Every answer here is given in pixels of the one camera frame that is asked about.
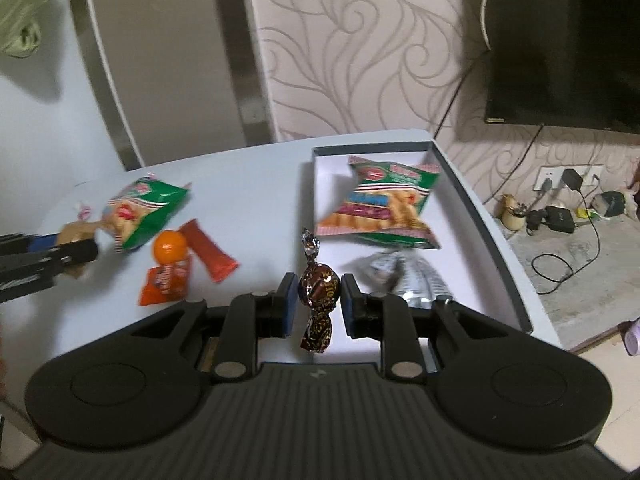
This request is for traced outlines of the silver clear snack packet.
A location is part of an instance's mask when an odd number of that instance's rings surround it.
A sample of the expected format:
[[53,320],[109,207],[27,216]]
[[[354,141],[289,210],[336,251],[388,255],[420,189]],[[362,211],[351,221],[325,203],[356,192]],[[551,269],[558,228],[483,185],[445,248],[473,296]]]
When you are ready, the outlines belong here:
[[454,299],[440,273],[413,249],[392,249],[357,259],[350,272],[371,292],[398,296],[410,308],[431,309],[436,300]]

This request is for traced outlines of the dark grey cardboard box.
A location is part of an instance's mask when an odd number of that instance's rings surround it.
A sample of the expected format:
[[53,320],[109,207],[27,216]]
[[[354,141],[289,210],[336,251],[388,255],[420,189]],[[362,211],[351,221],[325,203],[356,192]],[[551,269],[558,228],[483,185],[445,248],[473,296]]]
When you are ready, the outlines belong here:
[[390,287],[401,263],[425,262],[440,294],[533,330],[508,254],[431,142],[316,148],[314,229],[320,260],[366,292]]

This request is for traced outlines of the black power adapter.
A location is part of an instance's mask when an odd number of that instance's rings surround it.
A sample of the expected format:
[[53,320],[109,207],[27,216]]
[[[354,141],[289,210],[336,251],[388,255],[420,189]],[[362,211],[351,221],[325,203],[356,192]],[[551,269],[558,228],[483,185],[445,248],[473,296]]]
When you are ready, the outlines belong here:
[[580,191],[582,189],[582,176],[574,168],[565,168],[562,172],[561,181],[572,191]]

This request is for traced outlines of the brown snack packet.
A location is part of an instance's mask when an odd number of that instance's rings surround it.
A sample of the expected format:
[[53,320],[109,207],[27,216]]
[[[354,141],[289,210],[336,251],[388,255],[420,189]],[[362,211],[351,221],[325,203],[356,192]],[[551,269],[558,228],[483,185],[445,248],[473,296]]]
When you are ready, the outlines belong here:
[[[56,237],[56,246],[72,244],[81,240],[93,240],[96,231],[102,228],[101,221],[75,221],[67,223]],[[65,270],[72,278],[80,278],[85,272],[85,265],[78,264]]]

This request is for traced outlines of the brown gold candy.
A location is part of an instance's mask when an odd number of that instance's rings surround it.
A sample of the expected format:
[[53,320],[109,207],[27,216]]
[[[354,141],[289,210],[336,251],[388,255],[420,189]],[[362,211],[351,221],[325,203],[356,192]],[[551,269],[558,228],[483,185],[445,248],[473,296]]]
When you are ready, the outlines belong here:
[[318,238],[306,228],[303,228],[302,244],[306,268],[298,282],[298,298],[308,308],[309,316],[300,348],[323,353],[331,342],[331,312],[341,296],[341,280],[330,266],[317,260]]

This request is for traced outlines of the green prawn cracker bag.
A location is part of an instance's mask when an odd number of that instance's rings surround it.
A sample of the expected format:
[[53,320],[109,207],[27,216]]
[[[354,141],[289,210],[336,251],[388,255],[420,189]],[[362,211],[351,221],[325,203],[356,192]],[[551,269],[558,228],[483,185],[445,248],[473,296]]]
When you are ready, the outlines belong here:
[[147,174],[123,188],[106,204],[102,226],[117,250],[131,252],[157,235],[186,203],[190,183],[173,185]]
[[318,236],[357,235],[376,244],[438,249],[421,214],[440,175],[438,165],[411,166],[352,155],[357,185],[334,211],[317,222]]

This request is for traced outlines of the black wall television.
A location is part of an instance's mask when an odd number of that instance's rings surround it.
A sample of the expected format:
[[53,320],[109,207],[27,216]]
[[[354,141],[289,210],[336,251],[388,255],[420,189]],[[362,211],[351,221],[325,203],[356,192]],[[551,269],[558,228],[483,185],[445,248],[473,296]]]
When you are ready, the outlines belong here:
[[483,0],[488,124],[639,131],[639,0]]

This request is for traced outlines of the pink white wrapped candy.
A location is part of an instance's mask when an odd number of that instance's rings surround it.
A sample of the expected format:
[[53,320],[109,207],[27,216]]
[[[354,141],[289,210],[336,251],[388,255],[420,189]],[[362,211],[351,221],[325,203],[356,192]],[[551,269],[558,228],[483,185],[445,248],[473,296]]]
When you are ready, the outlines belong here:
[[90,221],[93,216],[93,209],[85,203],[75,205],[76,217],[78,221]]

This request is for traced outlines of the small yellow ceramic cup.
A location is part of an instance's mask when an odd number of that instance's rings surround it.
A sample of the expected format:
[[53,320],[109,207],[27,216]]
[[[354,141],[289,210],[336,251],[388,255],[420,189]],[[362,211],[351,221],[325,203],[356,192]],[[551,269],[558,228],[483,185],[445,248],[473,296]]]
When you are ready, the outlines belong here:
[[518,232],[525,226],[528,206],[519,202],[513,195],[502,196],[502,225],[511,232]]

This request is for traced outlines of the green cloth bag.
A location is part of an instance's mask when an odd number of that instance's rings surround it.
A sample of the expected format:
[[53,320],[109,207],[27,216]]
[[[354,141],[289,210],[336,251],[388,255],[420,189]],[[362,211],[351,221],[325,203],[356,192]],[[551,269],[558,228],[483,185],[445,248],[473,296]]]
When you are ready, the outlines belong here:
[[40,46],[38,13],[47,0],[1,0],[1,53],[29,58]]

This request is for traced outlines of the purple plastic bottle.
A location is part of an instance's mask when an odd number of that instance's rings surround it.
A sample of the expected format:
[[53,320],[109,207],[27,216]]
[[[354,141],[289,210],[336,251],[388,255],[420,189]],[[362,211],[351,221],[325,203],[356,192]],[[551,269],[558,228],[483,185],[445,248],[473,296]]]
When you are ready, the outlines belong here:
[[623,343],[630,356],[640,356],[640,320],[632,322],[624,333]]

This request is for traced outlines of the red-brown stick snack packet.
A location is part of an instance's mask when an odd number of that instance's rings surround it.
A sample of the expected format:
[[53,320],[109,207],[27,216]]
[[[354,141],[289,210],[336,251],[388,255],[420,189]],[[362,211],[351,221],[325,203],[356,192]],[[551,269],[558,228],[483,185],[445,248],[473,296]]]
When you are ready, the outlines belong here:
[[204,264],[215,283],[223,282],[239,267],[239,263],[220,249],[195,219],[180,226],[179,232],[186,238],[189,248]]

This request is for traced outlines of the small orange mandarin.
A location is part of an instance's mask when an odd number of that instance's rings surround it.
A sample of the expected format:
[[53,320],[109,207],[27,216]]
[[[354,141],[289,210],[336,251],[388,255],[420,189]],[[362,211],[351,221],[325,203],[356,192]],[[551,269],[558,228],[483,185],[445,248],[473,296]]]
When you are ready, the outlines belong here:
[[169,266],[184,260],[189,255],[188,241],[179,231],[165,230],[160,232],[154,240],[152,253],[154,260],[160,266]]

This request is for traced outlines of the orange snack packet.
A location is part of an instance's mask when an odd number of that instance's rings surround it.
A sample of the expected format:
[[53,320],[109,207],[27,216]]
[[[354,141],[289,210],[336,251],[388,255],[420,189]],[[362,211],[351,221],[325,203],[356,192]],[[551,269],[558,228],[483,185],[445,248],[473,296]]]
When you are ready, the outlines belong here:
[[154,266],[146,274],[139,296],[140,306],[185,300],[189,292],[190,275],[190,255],[166,266]]

